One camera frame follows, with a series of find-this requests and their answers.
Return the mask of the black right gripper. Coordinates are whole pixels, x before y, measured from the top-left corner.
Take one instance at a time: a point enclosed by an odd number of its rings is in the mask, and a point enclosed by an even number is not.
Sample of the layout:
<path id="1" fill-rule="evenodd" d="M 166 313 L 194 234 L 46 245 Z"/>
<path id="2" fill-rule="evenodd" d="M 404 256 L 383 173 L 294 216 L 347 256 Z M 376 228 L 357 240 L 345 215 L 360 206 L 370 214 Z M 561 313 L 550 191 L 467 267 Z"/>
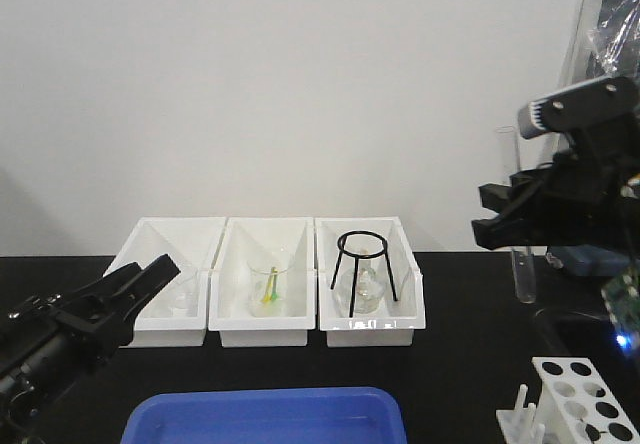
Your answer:
<path id="1" fill-rule="evenodd" d="M 479 187 L 491 218 L 474 219 L 478 246 L 593 246 L 639 265 L 639 130 L 592 128 L 567 135 L 548 167 Z"/>

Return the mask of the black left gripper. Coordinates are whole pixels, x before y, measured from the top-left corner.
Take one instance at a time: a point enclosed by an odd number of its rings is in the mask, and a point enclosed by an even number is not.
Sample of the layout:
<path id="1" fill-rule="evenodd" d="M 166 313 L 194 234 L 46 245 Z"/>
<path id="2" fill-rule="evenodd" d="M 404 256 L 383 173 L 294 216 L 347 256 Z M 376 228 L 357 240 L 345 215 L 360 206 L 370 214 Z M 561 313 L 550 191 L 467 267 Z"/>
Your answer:
<path id="1" fill-rule="evenodd" d="M 142 309 L 180 273 L 168 254 L 65 292 L 32 296 L 1 323 L 1 412 L 37 414 L 133 338 Z"/>

